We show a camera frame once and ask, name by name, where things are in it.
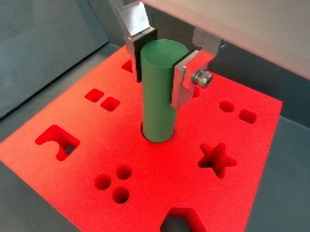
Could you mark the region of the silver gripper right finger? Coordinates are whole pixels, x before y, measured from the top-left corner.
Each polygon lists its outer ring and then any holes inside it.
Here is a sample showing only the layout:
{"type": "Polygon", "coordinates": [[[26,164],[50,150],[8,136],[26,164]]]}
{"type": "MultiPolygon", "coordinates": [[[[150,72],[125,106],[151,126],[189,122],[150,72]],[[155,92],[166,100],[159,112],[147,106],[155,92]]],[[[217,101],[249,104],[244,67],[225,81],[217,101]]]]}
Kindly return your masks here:
{"type": "Polygon", "coordinates": [[[208,88],[214,75],[209,72],[210,61],[218,54],[224,40],[199,28],[194,29],[193,43],[198,49],[190,52],[174,66],[171,105],[179,110],[193,99],[195,88],[208,88]]]}

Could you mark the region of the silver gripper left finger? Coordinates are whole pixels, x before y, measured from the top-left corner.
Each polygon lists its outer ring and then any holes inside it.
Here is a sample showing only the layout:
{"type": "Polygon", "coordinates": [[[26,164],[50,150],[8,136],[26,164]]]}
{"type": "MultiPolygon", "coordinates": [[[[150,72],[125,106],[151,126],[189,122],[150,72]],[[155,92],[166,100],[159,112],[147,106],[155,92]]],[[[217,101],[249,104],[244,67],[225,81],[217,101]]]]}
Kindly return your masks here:
{"type": "Polygon", "coordinates": [[[158,30],[150,25],[145,3],[139,0],[110,0],[113,12],[123,30],[126,48],[131,54],[137,81],[142,82],[141,50],[158,39],[158,30]]]}

